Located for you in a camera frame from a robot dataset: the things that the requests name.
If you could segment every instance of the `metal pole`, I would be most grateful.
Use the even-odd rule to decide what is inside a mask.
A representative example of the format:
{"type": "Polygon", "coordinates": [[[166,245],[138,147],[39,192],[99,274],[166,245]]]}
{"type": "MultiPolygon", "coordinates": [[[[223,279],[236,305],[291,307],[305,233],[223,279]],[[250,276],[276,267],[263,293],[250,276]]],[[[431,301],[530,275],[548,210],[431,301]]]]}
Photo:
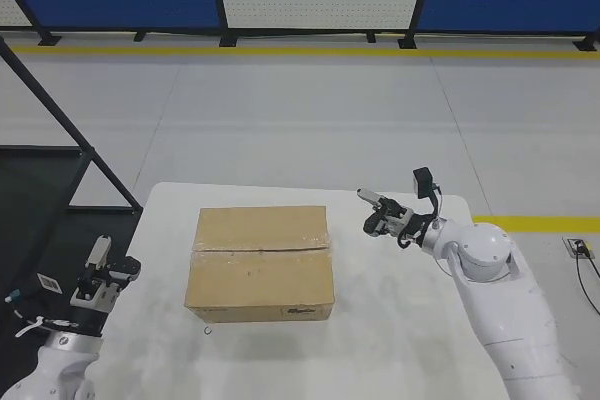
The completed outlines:
{"type": "Polygon", "coordinates": [[[109,179],[109,182],[115,186],[116,189],[122,194],[122,196],[131,204],[134,210],[142,210],[142,206],[133,197],[131,192],[127,190],[124,184],[118,179],[118,177],[111,171],[111,168],[104,162],[102,157],[96,152],[91,146],[87,139],[80,133],[78,128],[71,122],[69,117],[60,109],[55,101],[49,96],[46,90],[40,85],[36,78],[31,75],[31,72],[22,64],[20,59],[11,51],[9,46],[4,42],[2,36],[0,36],[0,56],[4,61],[11,67],[13,72],[24,82],[25,85],[31,90],[31,92],[40,100],[42,105],[51,113],[51,115],[62,125],[67,133],[78,143],[83,151],[92,154],[93,162],[100,168],[100,171],[109,179]]]}

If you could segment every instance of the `box flap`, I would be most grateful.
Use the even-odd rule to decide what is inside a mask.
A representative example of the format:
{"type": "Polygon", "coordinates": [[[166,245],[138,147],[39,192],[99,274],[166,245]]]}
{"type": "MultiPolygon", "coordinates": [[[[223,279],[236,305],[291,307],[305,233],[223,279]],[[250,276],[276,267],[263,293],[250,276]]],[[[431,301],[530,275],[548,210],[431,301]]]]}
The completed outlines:
{"type": "Polygon", "coordinates": [[[197,252],[185,305],[195,307],[333,304],[329,250],[197,252]]]}
{"type": "Polygon", "coordinates": [[[195,251],[280,251],[329,247],[324,206],[203,208],[195,251]]]}

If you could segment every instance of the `sticker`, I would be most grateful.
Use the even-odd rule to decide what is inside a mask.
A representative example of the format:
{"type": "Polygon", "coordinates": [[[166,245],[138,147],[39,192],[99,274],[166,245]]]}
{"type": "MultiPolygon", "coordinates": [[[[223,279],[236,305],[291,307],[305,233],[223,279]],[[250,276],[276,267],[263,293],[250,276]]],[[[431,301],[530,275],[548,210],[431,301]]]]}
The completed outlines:
{"type": "Polygon", "coordinates": [[[53,278],[50,278],[46,275],[36,274],[38,275],[38,280],[40,280],[40,284],[44,289],[50,290],[52,292],[62,294],[62,289],[60,289],[60,284],[53,278]]]}

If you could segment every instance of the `blue wall panel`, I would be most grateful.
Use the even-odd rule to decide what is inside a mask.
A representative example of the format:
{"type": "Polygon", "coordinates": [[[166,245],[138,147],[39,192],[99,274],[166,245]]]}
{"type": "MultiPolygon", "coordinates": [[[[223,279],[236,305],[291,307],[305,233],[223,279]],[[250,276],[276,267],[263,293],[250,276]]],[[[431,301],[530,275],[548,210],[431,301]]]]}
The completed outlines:
{"type": "Polygon", "coordinates": [[[214,0],[27,0],[43,26],[217,28],[214,0]]]}
{"type": "Polygon", "coordinates": [[[425,0],[418,29],[590,32],[599,25],[600,0],[425,0]]]}

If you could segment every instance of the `cardboard box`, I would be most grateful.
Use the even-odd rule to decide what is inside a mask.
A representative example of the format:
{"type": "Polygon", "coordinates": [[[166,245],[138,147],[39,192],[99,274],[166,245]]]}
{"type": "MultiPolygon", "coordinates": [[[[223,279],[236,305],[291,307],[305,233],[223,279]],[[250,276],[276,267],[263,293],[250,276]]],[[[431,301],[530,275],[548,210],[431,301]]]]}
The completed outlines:
{"type": "Polygon", "coordinates": [[[185,306],[206,322],[331,314],[325,207],[201,209],[193,250],[185,306]]]}

